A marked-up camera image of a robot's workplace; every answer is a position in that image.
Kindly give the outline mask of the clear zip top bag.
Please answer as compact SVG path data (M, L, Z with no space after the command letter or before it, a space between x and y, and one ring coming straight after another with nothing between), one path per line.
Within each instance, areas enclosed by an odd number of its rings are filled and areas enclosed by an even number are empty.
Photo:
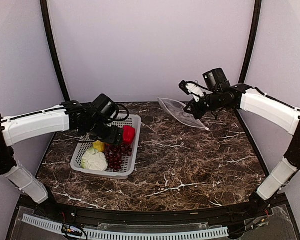
M157 98L160 107L169 115L174 117L181 124L197 129L210 131L200 120L196 120L193 115L186 113L184 108L186 105L180 101L169 98Z

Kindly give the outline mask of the white plastic perforated basket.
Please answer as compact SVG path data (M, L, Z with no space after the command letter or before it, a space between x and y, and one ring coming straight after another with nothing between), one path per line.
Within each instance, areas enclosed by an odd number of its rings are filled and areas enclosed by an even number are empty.
M141 123L138 115L112 123L126 132L126 138L119 146L92 143L88 136L85 137L77 144L70 162L71 168L95 177L126 180L135 168Z

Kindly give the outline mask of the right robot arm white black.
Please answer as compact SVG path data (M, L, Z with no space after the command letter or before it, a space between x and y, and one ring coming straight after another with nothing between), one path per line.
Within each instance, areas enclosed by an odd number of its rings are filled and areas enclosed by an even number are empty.
M204 73L206 86L183 80L179 88L193 99L184 112L201 119L207 112L214 116L223 109L237 109L255 114L284 129L292 140L282 160L249 197L245 213L256 217L270 199L300 171L300 108L284 103L257 87L244 83L231 85L222 68Z

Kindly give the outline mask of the dark red grape bunch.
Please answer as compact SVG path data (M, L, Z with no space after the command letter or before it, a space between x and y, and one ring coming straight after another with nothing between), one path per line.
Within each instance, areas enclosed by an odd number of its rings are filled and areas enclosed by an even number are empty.
M125 173L128 171L129 157L132 156L133 148L130 144L105 145L105 157L108 163L107 172Z

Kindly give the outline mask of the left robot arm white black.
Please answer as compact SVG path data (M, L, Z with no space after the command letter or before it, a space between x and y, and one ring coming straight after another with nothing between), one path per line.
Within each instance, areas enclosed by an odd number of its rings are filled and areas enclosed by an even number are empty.
M105 94L93 102L72 100L24 115L0 114L0 175L27 194L45 215L58 218L62 210L51 190L15 159L13 145L50 133L77 131L93 141L118 146L124 135L123 129L112 124L118 114L119 105Z

